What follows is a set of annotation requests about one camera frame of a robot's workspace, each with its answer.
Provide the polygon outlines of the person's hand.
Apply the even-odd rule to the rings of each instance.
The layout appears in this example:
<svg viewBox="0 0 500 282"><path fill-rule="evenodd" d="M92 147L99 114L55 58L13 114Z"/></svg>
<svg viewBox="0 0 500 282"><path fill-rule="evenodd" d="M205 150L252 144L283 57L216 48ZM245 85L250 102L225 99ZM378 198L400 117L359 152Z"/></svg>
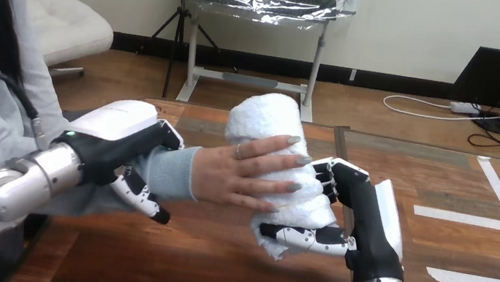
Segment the person's hand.
<svg viewBox="0 0 500 282"><path fill-rule="evenodd" d="M280 135L233 146L199 148L192 166L194 198L263 213L277 212L276 206L260 197L294 193L302 186L286 180L260 180L259 176L311 164L309 156L275 154L300 141L300 136Z"/></svg>

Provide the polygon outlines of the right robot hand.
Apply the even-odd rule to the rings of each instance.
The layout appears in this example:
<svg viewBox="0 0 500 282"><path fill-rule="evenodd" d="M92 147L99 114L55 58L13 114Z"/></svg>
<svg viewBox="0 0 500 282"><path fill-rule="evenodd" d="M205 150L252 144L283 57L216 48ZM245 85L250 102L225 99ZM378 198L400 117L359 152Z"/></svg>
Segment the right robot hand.
<svg viewBox="0 0 500 282"><path fill-rule="evenodd" d="M350 235L336 222L306 228L261 221L256 233L288 250L343 257L352 282L403 280L401 226L391 181L373 185L365 170L341 158L316 160L312 166L327 200L352 210Z"/></svg>

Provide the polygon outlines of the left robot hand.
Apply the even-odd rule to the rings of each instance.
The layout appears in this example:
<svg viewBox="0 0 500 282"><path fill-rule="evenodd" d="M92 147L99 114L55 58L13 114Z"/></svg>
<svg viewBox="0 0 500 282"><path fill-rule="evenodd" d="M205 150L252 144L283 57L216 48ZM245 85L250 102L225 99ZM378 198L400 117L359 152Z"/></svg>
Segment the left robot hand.
<svg viewBox="0 0 500 282"><path fill-rule="evenodd" d="M170 214L159 204L133 162L153 149L184 148L180 134L160 119L147 102L121 100L106 104L71 121L53 145L68 145L79 160L80 184L107 184L122 198L158 224Z"/></svg>

